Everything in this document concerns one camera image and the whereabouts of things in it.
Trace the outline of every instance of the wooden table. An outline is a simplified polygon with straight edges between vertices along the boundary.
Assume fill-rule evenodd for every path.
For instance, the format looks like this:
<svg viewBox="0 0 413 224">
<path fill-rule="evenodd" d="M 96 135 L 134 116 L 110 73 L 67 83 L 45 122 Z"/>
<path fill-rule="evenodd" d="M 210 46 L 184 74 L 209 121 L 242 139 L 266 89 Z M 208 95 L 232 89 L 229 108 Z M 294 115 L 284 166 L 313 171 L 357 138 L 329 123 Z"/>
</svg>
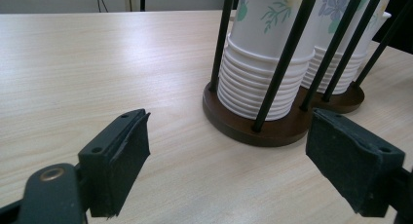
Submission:
<svg viewBox="0 0 413 224">
<path fill-rule="evenodd" d="M 202 108 L 220 12 L 0 15 L 0 206 L 124 112 L 151 112 L 147 160 L 121 214 L 90 223 L 392 223 L 351 210 L 305 155 L 241 144 Z M 413 166 L 413 56 L 387 48 L 347 116 Z"/>
</svg>

